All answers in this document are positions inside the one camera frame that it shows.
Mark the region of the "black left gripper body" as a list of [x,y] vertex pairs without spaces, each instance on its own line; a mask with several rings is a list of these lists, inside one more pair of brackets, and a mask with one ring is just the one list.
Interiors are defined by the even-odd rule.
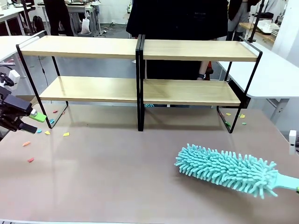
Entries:
[[13,95],[0,100],[0,125],[10,131],[18,131],[23,123],[20,117],[29,116],[32,104]]

